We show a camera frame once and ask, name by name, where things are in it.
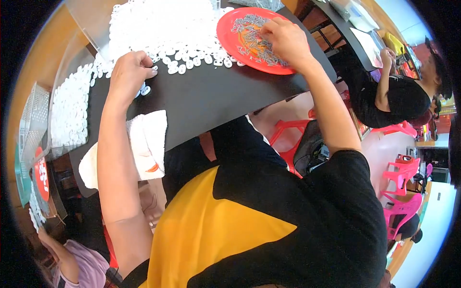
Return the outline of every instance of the black table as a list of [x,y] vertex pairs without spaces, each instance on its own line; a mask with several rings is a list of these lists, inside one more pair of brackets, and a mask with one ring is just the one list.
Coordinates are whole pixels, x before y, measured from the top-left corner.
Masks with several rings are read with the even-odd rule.
[[[242,7],[221,1],[222,7]],[[298,24],[307,35],[312,55],[321,63],[331,81],[336,81],[336,72],[314,38],[301,22],[284,7],[279,14]],[[207,132],[251,111],[306,92],[308,87],[301,75],[273,75],[248,66],[233,65],[230,69],[207,65],[204,61],[185,74],[170,75],[167,67],[159,62],[159,73],[146,80],[151,92],[136,98],[127,112],[127,120],[139,114],[166,110],[168,128],[165,150],[168,151],[187,140]],[[88,101],[88,142],[69,152],[80,193],[84,197],[94,194],[96,189],[85,187],[78,172],[80,161],[98,141],[102,109],[109,91],[110,79],[96,79],[90,88]]]
[[[317,0],[310,0],[306,7],[300,12],[299,19],[304,19],[314,7],[320,8],[323,13],[331,20],[331,23],[336,27],[336,29],[341,34],[342,38],[351,46],[352,50],[357,55],[358,59],[360,60],[363,68],[366,71],[373,71],[377,68],[372,65],[370,59],[368,58],[365,50],[363,49],[362,45],[360,44],[357,37],[351,31],[351,28],[355,29],[355,26],[352,25],[350,21],[345,21],[338,12],[331,6],[331,4],[327,1],[326,3],[319,2]],[[376,43],[378,47],[382,46],[381,43]]]

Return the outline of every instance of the white towel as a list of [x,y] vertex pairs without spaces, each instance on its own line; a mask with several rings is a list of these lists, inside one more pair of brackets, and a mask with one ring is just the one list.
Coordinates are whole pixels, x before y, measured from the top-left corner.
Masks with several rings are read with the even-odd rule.
[[[166,127],[165,110],[154,111],[147,115],[141,114],[126,122],[126,130],[138,171],[138,181],[165,176]],[[80,176],[88,188],[98,189],[97,152],[98,143],[88,150],[78,167]]]

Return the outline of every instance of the pink shirt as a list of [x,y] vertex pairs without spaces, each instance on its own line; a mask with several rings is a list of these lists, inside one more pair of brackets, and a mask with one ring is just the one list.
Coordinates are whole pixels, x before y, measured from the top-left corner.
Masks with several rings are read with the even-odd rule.
[[88,249],[73,240],[64,244],[67,250],[75,256],[78,268],[78,284],[70,282],[61,273],[60,263],[56,269],[53,284],[56,288],[103,288],[106,284],[106,271],[109,263],[98,252]]

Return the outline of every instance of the red sticker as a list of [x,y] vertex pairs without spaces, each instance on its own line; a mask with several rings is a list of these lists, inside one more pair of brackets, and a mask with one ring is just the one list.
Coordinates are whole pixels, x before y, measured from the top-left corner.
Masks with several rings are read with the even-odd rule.
[[[35,157],[40,155],[40,153],[42,152],[42,148],[38,147],[35,151]],[[48,184],[48,171],[45,158],[42,158],[37,163],[35,163],[34,172],[35,179],[37,180],[38,191],[40,192],[40,195],[43,198],[43,200],[48,201],[48,199],[50,198],[50,186]]]

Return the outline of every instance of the pile of white plastic parts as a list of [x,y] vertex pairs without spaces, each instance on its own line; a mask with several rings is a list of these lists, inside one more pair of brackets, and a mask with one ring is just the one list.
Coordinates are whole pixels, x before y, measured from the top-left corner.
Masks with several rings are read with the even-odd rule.
[[[129,0],[115,5],[109,22],[109,61],[97,54],[94,63],[78,67],[55,90],[52,147],[86,143],[89,89],[104,73],[110,78],[117,59],[130,51],[145,51],[154,63],[158,62],[154,68],[160,73],[184,74],[202,61],[227,68],[232,62],[243,66],[228,55],[216,36],[218,20],[231,10],[214,11],[210,0]],[[149,92],[150,87],[144,83],[136,97]]]

